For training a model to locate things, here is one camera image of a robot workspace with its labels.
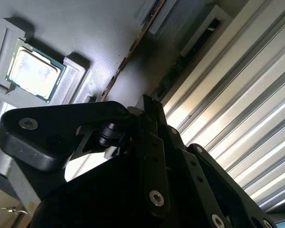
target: cpu processor chip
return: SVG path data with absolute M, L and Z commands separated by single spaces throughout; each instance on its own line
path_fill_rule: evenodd
M 49 102 L 65 66 L 18 40 L 6 79 Z

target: black linkage arm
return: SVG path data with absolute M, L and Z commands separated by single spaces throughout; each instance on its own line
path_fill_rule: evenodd
M 23 202 L 32 228 L 276 227 L 200 145 L 183 144 L 160 103 L 144 95 L 137 108 L 101 102 L 3 115 L 0 189 Z M 110 147 L 113 158 L 65 182 L 70 159 Z

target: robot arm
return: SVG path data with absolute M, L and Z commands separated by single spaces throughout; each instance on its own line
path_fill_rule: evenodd
M 198 144 L 186 147 L 162 105 L 117 102 L 16 109 L 0 123 L 0 189 L 44 227 L 275 228 Z M 66 183 L 69 160 L 117 148 Z

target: gray panel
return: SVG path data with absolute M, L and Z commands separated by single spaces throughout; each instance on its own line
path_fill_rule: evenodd
M 149 28 L 149 31 L 152 34 L 155 34 L 158 31 L 158 29 L 160 28 L 160 26 L 162 25 L 162 23 L 164 22 L 164 20 L 168 16 L 170 10 L 172 9 L 172 7 L 176 3 L 176 1 L 177 0 L 166 0 L 164 6 L 162 7 L 162 10 L 159 12 L 157 18 L 155 19 L 155 21 L 153 22 L 153 24 Z
M 145 3 L 142 6 L 141 11 L 139 12 L 136 18 L 139 23 L 144 23 L 146 21 L 155 3 L 156 3 L 156 0 L 145 0 Z

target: gray plastic holder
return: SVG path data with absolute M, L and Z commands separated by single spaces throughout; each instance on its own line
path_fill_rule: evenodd
M 19 87 L 7 93 L 10 82 L 5 78 L 17 40 L 26 41 L 34 33 L 29 28 L 20 27 L 17 20 L 0 19 L 0 100 L 17 108 L 69 104 L 86 70 L 68 57 L 64 59 L 66 69 L 49 103 Z

